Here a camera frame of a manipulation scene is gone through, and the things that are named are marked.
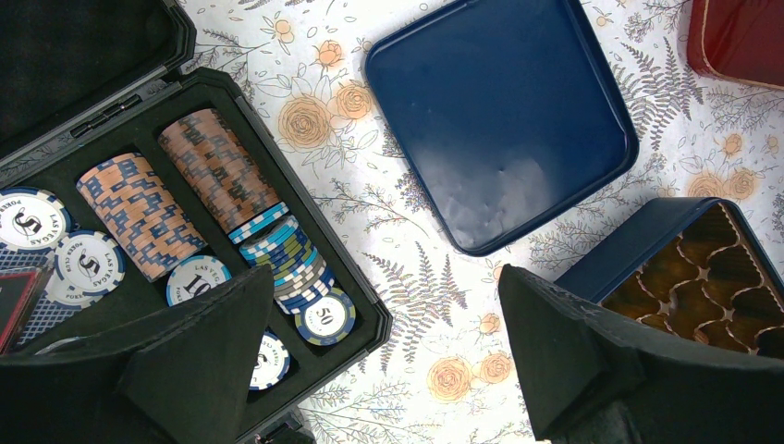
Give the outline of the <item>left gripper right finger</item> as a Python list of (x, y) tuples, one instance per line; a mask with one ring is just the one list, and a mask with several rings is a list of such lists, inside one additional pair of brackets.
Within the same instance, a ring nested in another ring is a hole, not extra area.
[(538, 439), (779, 443), (783, 363), (669, 335), (514, 265), (498, 292)]

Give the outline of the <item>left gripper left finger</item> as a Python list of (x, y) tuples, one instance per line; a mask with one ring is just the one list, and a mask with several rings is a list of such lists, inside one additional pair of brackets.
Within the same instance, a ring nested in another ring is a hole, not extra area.
[(1, 360), (5, 443), (232, 443), (272, 308), (256, 267), (189, 301)]

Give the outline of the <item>blue chocolate tin box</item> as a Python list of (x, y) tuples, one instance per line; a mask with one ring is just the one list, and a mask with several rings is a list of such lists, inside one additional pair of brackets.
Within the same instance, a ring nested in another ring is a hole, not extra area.
[(727, 199), (654, 198), (556, 283), (683, 339), (783, 357), (783, 279)]

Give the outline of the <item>white ten poker chip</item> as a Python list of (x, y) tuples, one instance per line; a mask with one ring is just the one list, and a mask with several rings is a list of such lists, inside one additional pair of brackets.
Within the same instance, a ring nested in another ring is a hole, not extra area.
[(232, 278), (227, 266), (212, 255), (192, 256), (171, 272), (166, 283), (169, 306), (193, 299)]

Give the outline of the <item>white five poker chip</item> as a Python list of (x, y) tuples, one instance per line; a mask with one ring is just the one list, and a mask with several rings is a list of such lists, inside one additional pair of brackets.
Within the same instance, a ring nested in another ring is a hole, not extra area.
[(72, 230), (65, 205), (50, 191), (33, 187), (1, 190), (1, 248), (49, 253)]
[(119, 287), (126, 268), (119, 245), (109, 235), (74, 231), (55, 248), (54, 273), (43, 296), (68, 309), (90, 307)]

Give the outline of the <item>floral tablecloth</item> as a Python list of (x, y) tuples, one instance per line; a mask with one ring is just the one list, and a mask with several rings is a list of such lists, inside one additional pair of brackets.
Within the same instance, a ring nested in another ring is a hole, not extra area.
[(563, 274), (655, 197), (737, 204), (783, 264), (783, 93), (695, 74), (688, 1), (586, 1), (641, 145), (631, 170), (486, 257), (454, 249), (362, 75), (436, 1), (187, 1), (192, 68), (225, 71), (394, 317), (390, 340), (303, 401), (321, 443), (531, 443), (496, 285)]

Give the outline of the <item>white fifty poker chip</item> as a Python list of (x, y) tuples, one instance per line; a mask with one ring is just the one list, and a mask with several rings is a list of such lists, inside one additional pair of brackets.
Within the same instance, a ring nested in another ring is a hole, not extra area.
[(345, 339), (356, 319), (356, 306), (340, 288), (331, 291), (294, 316), (300, 336), (316, 346), (332, 346)]

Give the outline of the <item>blue mixed chip stack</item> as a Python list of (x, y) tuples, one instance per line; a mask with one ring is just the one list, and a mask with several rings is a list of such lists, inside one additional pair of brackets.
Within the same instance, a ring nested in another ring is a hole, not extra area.
[(335, 287), (336, 276), (299, 220), (279, 208), (229, 233), (250, 266), (267, 265), (274, 300), (286, 315), (299, 315)]

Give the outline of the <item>red triangle card box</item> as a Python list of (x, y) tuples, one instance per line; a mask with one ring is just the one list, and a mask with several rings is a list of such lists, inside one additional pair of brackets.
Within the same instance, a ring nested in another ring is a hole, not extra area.
[(1, 354), (17, 343), (52, 273), (49, 265), (1, 271)]

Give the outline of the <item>black poker chip case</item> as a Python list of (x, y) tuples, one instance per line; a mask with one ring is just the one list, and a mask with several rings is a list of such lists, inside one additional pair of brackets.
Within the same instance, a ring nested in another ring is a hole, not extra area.
[[(193, 256), (217, 257), (232, 278), (256, 267), (271, 272), (267, 265), (250, 266), (244, 260), (158, 143), (159, 134), (174, 121), (197, 110), (217, 109), (334, 271), (334, 288), (345, 291), (356, 306), (351, 333), (335, 345), (316, 346), (300, 336), (295, 314), (284, 314), (272, 292), (239, 435), (232, 443), (311, 443), (313, 435), (300, 420), (298, 404), (382, 345), (389, 337), (391, 315), (239, 85), (215, 69), (180, 72), (193, 55), (195, 37), (194, 25), (174, 1), (3, 2), (1, 190), (50, 191), (73, 220), (69, 233), (101, 231), (119, 245), (76, 182), (103, 161), (140, 153), (206, 240), (207, 246)], [(83, 309), (48, 302), (42, 294), (17, 343), (1, 360), (171, 307), (165, 293), (174, 269), (150, 282), (119, 247), (127, 268), (116, 290)], [(54, 273), (54, 260), (55, 249), (16, 253), (1, 248), (2, 270), (49, 265)]]

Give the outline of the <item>blue tin lid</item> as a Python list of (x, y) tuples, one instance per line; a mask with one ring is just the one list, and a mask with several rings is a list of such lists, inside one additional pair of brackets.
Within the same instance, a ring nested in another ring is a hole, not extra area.
[(485, 256), (625, 174), (627, 106), (578, 1), (455, 1), (363, 72), (450, 242)]

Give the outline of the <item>red square tray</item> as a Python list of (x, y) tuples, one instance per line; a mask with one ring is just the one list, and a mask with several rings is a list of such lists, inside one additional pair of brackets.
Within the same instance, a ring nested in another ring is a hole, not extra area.
[(783, 3), (693, 1), (687, 60), (703, 76), (781, 90)]

